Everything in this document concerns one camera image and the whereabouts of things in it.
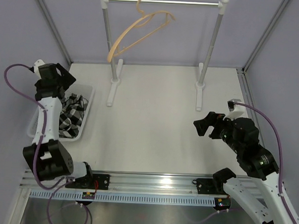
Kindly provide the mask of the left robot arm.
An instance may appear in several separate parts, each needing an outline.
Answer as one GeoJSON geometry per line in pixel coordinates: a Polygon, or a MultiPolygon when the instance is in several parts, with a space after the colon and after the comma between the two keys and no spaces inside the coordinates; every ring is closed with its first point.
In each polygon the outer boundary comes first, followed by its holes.
{"type": "Polygon", "coordinates": [[[34,63],[36,82],[35,103],[38,105],[37,132],[23,156],[40,185],[56,178],[71,178],[83,188],[94,183],[94,175],[86,162],[76,163],[60,141],[59,121],[66,90],[76,79],[59,63],[34,63]]]}

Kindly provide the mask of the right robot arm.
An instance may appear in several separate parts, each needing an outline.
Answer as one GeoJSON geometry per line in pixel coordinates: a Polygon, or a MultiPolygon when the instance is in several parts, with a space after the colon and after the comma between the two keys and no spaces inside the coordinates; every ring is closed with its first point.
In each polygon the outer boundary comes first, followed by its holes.
{"type": "Polygon", "coordinates": [[[193,125],[200,137],[208,127],[213,127],[209,137],[222,140],[234,151],[239,166],[257,186],[265,204],[245,189],[230,168],[213,174],[212,187],[216,192],[224,192],[236,200],[256,224],[299,224],[294,209],[287,207],[290,200],[279,184],[280,169],[275,158],[259,144],[259,130],[251,119],[230,119],[223,113],[209,112],[193,125]]]}

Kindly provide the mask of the beige wooden hanger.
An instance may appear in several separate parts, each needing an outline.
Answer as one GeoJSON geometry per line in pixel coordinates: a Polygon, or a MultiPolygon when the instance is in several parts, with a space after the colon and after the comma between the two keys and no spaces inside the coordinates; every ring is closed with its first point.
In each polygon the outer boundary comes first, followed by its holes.
{"type": "Polygon", "coordinates": [[[155,10],[146,12],[141,4],[146,0],[137,0],[135,2],[136,11],[139,18],[132,22],[124,31],[122,31],[107,55],[107,61],[112,62],[112,59],[123,55],[128,50],[132,50],[142,41],[151,37],[158,31],[161,31],[166,26],[176,21],[176,17],[167,10],[155,10]]]}

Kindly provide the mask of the black white checkered shirt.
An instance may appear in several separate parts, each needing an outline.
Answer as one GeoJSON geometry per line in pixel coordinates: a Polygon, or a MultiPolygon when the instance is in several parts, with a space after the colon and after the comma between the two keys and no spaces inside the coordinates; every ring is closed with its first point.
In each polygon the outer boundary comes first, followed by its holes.
{"type": "Polygon", "coordinates": [[[61,100],[61,104],[59,137],[65,139],[76,138],[82,127],[88,100],[82,95],[71,93],[61,100]]]}

